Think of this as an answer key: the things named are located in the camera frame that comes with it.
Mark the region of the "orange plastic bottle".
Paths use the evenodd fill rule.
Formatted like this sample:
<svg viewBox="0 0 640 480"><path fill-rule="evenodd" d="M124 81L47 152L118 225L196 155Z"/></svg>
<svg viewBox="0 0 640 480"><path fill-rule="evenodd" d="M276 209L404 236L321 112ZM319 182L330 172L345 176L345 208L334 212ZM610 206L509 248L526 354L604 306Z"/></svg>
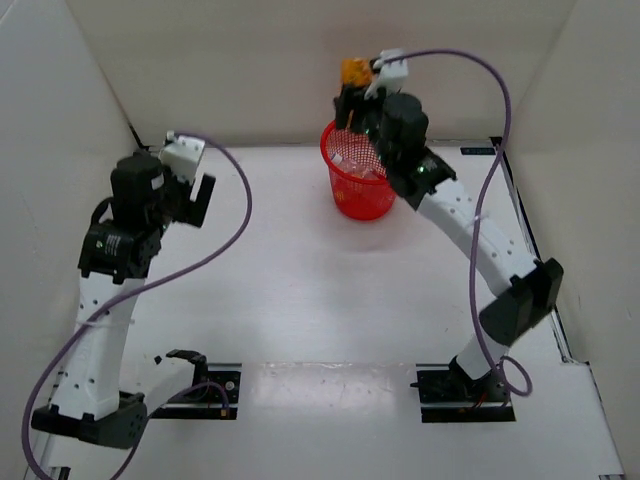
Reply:
<svg viewBox="0 0 640 480"><path fill-rule="evenodd" d="M368 87L373 81L371 63L366 58L345 58L340 65L340 80L343 86Z"/></svg>

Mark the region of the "clear bottle blue cap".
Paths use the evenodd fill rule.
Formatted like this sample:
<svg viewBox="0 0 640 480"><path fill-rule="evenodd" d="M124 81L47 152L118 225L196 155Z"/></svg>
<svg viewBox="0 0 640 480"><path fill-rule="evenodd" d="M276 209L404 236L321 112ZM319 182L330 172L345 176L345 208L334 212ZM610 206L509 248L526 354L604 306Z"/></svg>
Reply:
<svg viewBox="0 0 640 480"><path fill-rule="evenodd" d="M331 163L336 166L340 171L355 178L365 180L379 180L380 177L374 168L360 163L359 161L351 158L341 156L339 153L334 153L331 158Z"/></svg>

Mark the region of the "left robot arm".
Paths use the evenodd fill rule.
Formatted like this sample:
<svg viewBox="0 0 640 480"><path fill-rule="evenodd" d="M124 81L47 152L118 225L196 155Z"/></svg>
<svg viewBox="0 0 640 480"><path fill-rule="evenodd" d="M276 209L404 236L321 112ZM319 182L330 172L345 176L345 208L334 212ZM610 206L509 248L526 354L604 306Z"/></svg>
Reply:
<svg viewBox="0 0 640 480"><path fill-rule="evenodd" d="M53 398L31 413L31 428L121 450L140 439L144 396L119 385L136 303L130 293L145 284L171 223L203 225L215 179L205 175L193 187L201 158L136 152L111 171L112 193L95 207L81 247L75 342Z"/></svg>

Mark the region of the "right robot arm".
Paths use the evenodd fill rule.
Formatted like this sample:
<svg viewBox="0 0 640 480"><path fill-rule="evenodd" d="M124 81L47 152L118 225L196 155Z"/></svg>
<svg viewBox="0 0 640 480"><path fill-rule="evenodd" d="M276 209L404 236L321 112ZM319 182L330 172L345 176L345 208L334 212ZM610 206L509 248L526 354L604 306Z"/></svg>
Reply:
<svg viewBox="0 0 640 480"><path fill-rule="evenodd" d="M407 93L367 96L347 84L334 99L335 125L367 137L391 189L435 224L469 259L494 296L478 310L474 336L449 364L449 387L460 399L480 393L485 378L528 330L555 305L563 277L558 261L519 250L489 219L455 171L426 144L428 117Z"/></svg>

